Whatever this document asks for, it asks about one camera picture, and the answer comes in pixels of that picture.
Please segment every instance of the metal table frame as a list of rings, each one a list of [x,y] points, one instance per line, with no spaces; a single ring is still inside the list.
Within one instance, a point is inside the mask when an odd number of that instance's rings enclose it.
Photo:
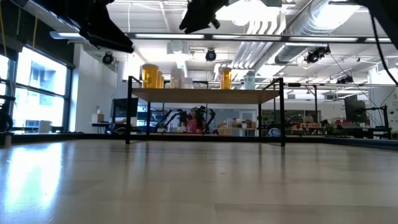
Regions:
[[[129,76],[128,81],[127,81],[127,114],[130,114],[130,105],[131,105],[131,99],[132,99],[132,84],[133,84],[133,80],[135,82],[137,82],[138,84],[140,84],[142,86],[142,82],[132,76]],[[269,85],[267,85],[265,88],[263,88],[262,90],[266,90],[271,86],[274,85],[279,85],[279,86],[284,86],[284,79],[283,78],[276,78],[273,82],[271,82]],[[285,120],[285,105],[284,105],[284,88],[279,88],[279,96],[280,97],[280,120],[284,121]],[[146,135],[144,136],[144,140],[151,140],[151,139],[155,139],[152,138],[153,136],[150,135],[150,103],[151,102],[147,102],[147,130],[146,130]],[[281,122],[280,123],[280,131],[281,131],[281,137],[280,138],[269,138],[269,137],[263,137],[262,136],[262,108],[261,108],[261,103],[258,104],[258,129],[259,129],[259,137],[255,138],[255,137],[235,137],[236,139],[241,140],[241,142],[279,142],[281,147],[285,146],[286,143],[286,136],[285,136],[285,123]],[[127,116],[127,124],[129,124],[131,122],[131,119],[129,116]],[[174,136],[162,136],[162,138],[174,138]],[[224,141],[225,139],[228,139],[226,137],[223,136],[212,136],[209,138],[209,136],[207,136],[207,138],[204,138],[204,136],[180,136],[180,138],[191,138],[193,141],[197,140],[197,138],[201,138],[203,141],[221,141],[220,138],[223,138],[222,141]],[[130,144],[130,140],[134,140],[135,136],[131,135],[131,127],[127,126],[126,128],[126,135],[125,135],[125,141],[126,144]]]

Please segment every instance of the ductwork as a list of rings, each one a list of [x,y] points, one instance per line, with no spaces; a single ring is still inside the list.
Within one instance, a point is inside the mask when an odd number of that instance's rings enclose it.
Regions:
[[[261,28],[261,22],[260,21],[254,21],[254,28],[253,28],[252,34],[261,34],[261,33],[257,33],[257,32],[259,32],[260,28]],[[256,44],[257,43],[253,43],[253,42],[252,43],[246,43],[246,48],[243,51],[242,57],[238,60],[238,68],[244,68],[243,64],[245,63],[245,60],[247,59],[247,57],[249,56],[249,54],[253,50],[253,47]]]
[[[249,28],[248,28],[248,31],[246,32],[246,34],[252,34],[253,30],[254,30],[254,21],[249,21]],[[238,52],[236,53],[236,56],[231,63],[231,66],[233,68],[238,67],[238,63],[239,63],[238,61],[242,58],[242,54],[243,54],[244,50],[246,49],[247,44],[248,44],[247,42],[242,42],[241,45],[239,46]]]
[[[298,16],[297,20],[286,30],[286,35],[329,35],[344,24],[359,6],[329,5],[331,0],[313,0],[311,5]],[[255,66],[258,71],[265,63],[288,64],[307,50],[302,46],[272,44],[265,57]]]
[[[266,34],[280,35],[286,28],[286,15],[280,11],[278,21],[274,20],[270,22],[270,28],[267,30]],[[252,57],[248,60],[246,67],[252,68],[260,58],[265,54],[268,48],[272,45],[270,42],[261,42],[259,47],[254,51]]]

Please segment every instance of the black cable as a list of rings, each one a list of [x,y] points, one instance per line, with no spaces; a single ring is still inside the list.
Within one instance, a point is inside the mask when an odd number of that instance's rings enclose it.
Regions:
[[[331,53],[329,53],[329,54],[330,54],[330,56],[333,58],[333,60],[336,62],[337,66],[340,67],[341,71],[343,71],[343,73],[344,73],[347,77],[349,77],[349,75],[348,75],[348,74],[346,73],[346,71],[344,71],[344,69],[340,66],[340,64],[337,62],[337,60],[334,58],[334,56],[333,56]],[[362,91],[362,89],[361,89],[357,84],[355,84],[355,82],[353,82],[353,83],[354,83],[354,85],[362,92],[362,94],[365,95],[366,98],[367,98],[375,107],[378,107],[378,106],[370,99],[370,97],[368,97],[368,96],[365,94],[365,92]],[[377,111],[379,112],[380,121],[382,122],[383,119],[381,118],[380,111],[379,111],[379,110],[377,110]]]
[[[384,59],[384,55],[383,55],[383,52],[381,50],[380,40],[379,40],[379,36],[377,34],[377,29],[376,29],[376,22],[374,21],[374,17],[372,15],[371,15],[371,20],[372,20],[374,38],[376,40],[377,50],[379,51],[381,63],[383,64],[383,67],[386,70],[388,76],[390,76],[391,80],[398,86],[397,80],[392,76],[391,72],[388,70],[388,66],[386,64],[386,60]]]
[[[383,106],[383,103],[386,102],[386,100],[391,96],[391,94],[392,94],[393,92],[395,92],[396,89],[397,89],[397,87],[394,87],[394,89],[390,92],[390,94],[387,96],[387,98],[384,99],[383,102],[380,104],[380,107]]]

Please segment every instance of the shelving unit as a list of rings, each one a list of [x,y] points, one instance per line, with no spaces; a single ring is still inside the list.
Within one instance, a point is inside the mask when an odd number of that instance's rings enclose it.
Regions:
[[[132,77],[129,77],[128,88],[127,88],[127,110],[129,107],[129,102],[131,101],[132,95],[147,102],[147,107],[150,108],[151,103],[197,103],[197,104],[240,104],[240,105],[258,105],[258,130],[259,137],[238,137],[242,141],[254,141],[263,142],[265,137],[262,137],[262,124],[261,124],[261,105],[269,100],[273,100],[278,96],[284,94],[284,89],[280,90],[267,90],[272,85],[283,86],[283,78],[275,79],[270,85],[265,87],[263,90],[209,90],[209,89],[154,89],[154,88],[131,88],[132,87]],[[284,98],[280,98],[280,110],[284,111]],[[280,114],[280,118],[284,120],[284,114]],[[154,139],[156,134],[150,132],[150,113],[147,113],[147,132],[145,136],[139,136],[137,138],[143,140]],[[268,139],[272,142],[280,142],[281,146],[285,146],[285,131],[284,124],[281,128],[281,137]],[[174,135],[161,135],[164,140],[166,138],[171,138]],[[229,139],[228,137],[221,136],[204,136],[200,134],[199,136],[193,137],[192,135],[186,134],[185,140],[190,138],[203,137],[205,141],[219,141],[221,138]],[[126,129],[126,144],[130,143],[131,133],[129,129]]]

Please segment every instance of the camera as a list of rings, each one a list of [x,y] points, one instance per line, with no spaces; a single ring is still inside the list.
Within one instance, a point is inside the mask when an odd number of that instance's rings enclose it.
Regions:
[[[214,49],[208,49],[207,53],[206,53],[206,61],[212,62],[212,61],[216,60],[216,58],[217,58],[217,54],[214,51]]]
[[[114,57],[112,56],[112,53],[111,52],[105,53],[105,56],[102,58],[102,62],[105,65],[111,65],[114,62]]]

